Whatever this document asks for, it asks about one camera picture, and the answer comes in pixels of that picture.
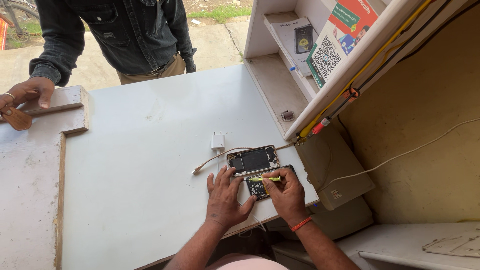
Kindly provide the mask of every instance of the belt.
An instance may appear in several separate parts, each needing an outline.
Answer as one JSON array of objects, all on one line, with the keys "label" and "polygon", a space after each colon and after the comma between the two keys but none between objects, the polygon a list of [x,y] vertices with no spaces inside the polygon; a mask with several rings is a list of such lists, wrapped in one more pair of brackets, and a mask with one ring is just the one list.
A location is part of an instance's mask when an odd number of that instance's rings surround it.
[{"label": "belt", "polygon": [[163,66],[161,66],[157,69],[155,69],[154,71],[152,71],[151,74],[159,74],[159,73],[162,73],[162,72],[166,71],[173,64],[173,62],[175,62],[175,60],[177,59],[177,55],[178,55],[178,53],[175,53],[175,55],[172,56],[172,58],[170,58],[168,63],[164,64]]}]

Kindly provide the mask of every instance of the beige wall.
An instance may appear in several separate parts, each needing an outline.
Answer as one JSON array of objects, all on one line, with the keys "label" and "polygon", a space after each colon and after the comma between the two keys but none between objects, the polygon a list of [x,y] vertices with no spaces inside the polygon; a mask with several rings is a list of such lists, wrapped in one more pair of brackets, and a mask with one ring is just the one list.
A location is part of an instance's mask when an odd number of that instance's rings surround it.
[{"label": "beige wall", "polygon": [[[480,5],[341,113],[365,169],[480,117],[478,14]],[[365,199],[379,223],[480,218],[480,121],[369,175],[377,188]]]}]

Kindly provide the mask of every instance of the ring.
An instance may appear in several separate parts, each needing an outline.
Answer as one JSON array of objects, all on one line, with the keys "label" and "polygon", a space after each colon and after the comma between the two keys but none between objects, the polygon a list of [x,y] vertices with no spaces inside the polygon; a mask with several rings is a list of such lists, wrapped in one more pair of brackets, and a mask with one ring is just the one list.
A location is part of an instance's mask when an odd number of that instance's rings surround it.
[{"label": "ring", "polygon": [[4,93],[4,94],[9,95],[10,97],[12,97],[13,100],[15,100],[15,97],[12,94],[10,94],[10,93]]}]

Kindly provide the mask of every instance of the leather keychain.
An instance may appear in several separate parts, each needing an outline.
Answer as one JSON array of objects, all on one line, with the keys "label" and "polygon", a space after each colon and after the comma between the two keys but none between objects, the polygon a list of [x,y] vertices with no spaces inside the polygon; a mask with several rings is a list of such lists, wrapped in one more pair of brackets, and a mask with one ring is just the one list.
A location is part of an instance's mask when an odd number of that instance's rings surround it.
[{"label": "leather keychain", "polygon": [[4,107],[0,109],[0,115],[7,121],[13,129],[22,131],[32,126],[32,117],[14,107]]}]

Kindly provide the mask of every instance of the person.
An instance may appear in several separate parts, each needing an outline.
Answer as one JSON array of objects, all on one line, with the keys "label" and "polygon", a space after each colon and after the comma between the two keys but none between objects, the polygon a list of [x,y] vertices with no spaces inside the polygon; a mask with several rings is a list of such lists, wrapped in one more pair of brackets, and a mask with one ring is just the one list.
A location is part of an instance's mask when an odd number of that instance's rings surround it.
[{"label": "person", "polygon": [[350,34],[346,34],[340,39],[338,39],[336,36],[338,34],[338,29],[335,25],[335,29],[333,29],[333,35],[335,39],[337,39],[338,43],[340,46],[342,46],[343,51],[345,54],[348,56],[353,48],[360,42],[360,40],[363,38],[363,36],[367,33],[367,31],[370,29],[370,26],[366,25],[362,28],[362,30],[358,33],[357,38],[353,38]]},{"label": "person", "polygon": [[85,46],[84,20],[122,85],[195,72],[182,0],[37,0],[44,51],[30,61],[30,79],[0,95],[0,109],[40,96],[50,107],[67,85]]},{"label": "person", "polygon": [[[247,220],[255,204],[251,196],[243,206],[237,201],[237,194],[243,177],[232,182],[235,168],[224,166],[214,182],[211,173],[207,178],[209,193],[205,222],[197,233],[165,266],[164,270],[205,270],[205,266],[222,236],[233,226]],[[295,231],[303,246],[319,270],[359,270],[359,268],[330,240],[313,222],[308,222],[305,209],[305,191],[292,170],[280,169],[265,173],[263,177],[281,177],[281,183],[264,179],[277,213]],[[227,255],[208,267],[208,270],[286,270],[280,264],[257,256]]]}]

